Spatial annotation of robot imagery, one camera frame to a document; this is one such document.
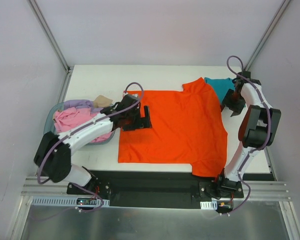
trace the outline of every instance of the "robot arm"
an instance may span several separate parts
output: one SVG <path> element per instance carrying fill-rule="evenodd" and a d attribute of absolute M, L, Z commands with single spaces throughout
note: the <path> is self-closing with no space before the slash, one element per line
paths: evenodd
<path fill-rule="evenodd" d="M 222 109 L 229 107 L 233 115 L 239 115 L 245 104 L 248 108 L 238 131 L 240 141 L 238 149 L 217 179 L 218 189 L 226 192 L 235 192 L 238 189 L 247 167 L 263 150 L 262 146 L 272 144 L 281 117 L 280 110 L 272 108 L 266 101 L 260 81 L 251 79 L 251 73 L 248 71 L 242 71 L 239 75 L 249 79 L 253 85 L 243 78 L 237 79 L 235 90 L 229 89 L 222 101 Z"/>
<path fill-rule="evenodd" d="M 104 108 L 90 121 L 77 126 L 67 132 L 54 134 L 46 133 L 41 140 L 34 157 L 39 167 L 38 182 L 41 171 L 54 183 L 68 181 L 85 189 L 94 189 L 95 179 L 84 168 L 71 163 L 71 155 L 93 139 L 110 133 L 117 128 L 124 131 L 151 128 L 149 108 L 144 106 L 144 117 L 140 113 L 140 99 L 127 94 L 121 102 Z"/>

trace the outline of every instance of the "shirt sleeve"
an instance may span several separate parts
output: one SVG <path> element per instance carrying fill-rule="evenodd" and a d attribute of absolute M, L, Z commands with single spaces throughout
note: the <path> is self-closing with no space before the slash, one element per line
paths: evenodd
<path fill-rule="evenodd" d="M 202 77 L 200 77 L 196 81 L 183 84 L 182 87 L 184 92 L 200 93 L 200 92 L 205 92 L 206 85 L 207 84 L 205 80 Z"/>

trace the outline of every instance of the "orange t-shirt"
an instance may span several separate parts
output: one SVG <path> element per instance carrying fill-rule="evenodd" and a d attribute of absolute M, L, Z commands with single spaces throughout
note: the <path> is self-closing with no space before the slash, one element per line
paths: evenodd
<path fill-rule="evenodd" d="M 121 130 L 119 163 L 191 164 L 197 176 L 221 173 L 227 132 L 218 97 L 203 78 L 182 86 L 183 91 L 144 91 L 141 116 L 143 106 L 149 106 L 152 128 Z"/>

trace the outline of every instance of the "lavender cloth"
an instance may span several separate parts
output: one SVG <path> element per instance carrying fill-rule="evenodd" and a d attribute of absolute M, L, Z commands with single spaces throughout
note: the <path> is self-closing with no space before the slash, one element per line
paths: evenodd
<path fill-rule="evenodd" d="M 91 113 L 99 113 L 103 109 L 103 107 L 94 107 L 94 102 L 86 99 L 68 100 L 63 103 L 63 110 L 73 107 L 76 109 L 90 108 Z"/>

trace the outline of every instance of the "white tabletop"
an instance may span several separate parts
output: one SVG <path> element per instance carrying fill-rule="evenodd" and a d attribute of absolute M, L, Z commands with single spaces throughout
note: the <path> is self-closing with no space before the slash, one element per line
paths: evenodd
<path fill-rule="evenodd" d="M 138 82 L 145 90 L 182 91 L 182 84 L 200 77 L 211 79 L 232 78 L 225 66 L 157 66 L 157 65 L 76 65 L 74 67 L 66 100 L 94 100 L 104 95 L 119 102 L 123 90 L 131 82 Z M 130 90 L 139 90 L 131 86 Z M 223 125 L 228 133 L 227 163 L 239 145 L 238 130 L 246 114 L 245 108 L 239 116 L 230 117 L 231 111 L 222 111 Z M 144 171 L 144 172 L 191 172 L 190 164 L 118 163 L 120 131 L 105 145 L 82 147 L 72 156 L 72 162 L 91 170 L 101 171 Z M 269 173 L 265 153 L 262 151 L 252 161 L 246 173 Z"/>

